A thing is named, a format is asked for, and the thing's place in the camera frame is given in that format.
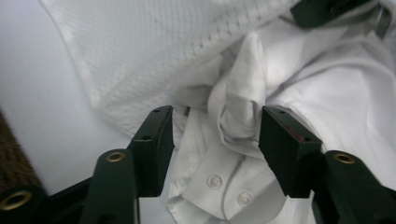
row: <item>brown woven surface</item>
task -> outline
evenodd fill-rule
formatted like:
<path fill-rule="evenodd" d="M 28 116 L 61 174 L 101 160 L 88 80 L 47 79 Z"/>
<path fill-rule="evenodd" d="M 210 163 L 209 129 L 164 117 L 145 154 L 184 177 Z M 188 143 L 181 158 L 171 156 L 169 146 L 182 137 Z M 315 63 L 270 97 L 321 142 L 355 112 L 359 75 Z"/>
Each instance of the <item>brown woven surface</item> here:
<path fill-rule="evenodd" d="M 0 113 L 0 193 L 32 184 L 41 186 Z"/>

